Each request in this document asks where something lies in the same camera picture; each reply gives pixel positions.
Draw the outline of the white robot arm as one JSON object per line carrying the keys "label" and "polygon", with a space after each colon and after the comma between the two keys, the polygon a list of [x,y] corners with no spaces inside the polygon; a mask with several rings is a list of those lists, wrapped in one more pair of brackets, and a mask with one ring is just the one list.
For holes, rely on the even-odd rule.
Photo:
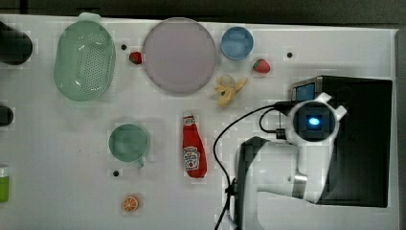
{"label": "white robot arm", "polygon": [[328,104],[321,93],[313,100],[274,103],[286,116],[275,141],[254,136],[243,142],[235,158],[237,230],[264,230],[258,218],[258,194],[270,193],[317,203],[326,186],[334,142],[347,110]]}

